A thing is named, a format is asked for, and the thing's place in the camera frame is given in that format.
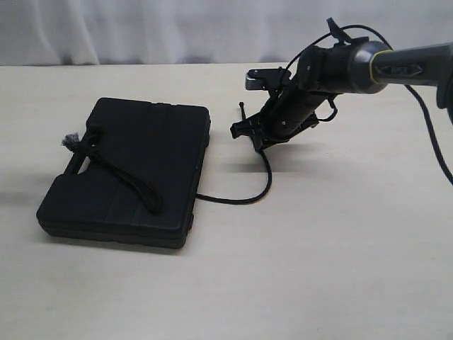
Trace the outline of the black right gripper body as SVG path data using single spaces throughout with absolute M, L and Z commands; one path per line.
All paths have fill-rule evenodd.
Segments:
M 293 138 L 318 125 L 315 114 L 318 107 L 317 91 L 286 91 L 277 98 L 269 98 L 258 113 L 233 123 L 231 136 L 236 139 L 260 132 L 266 136 Z

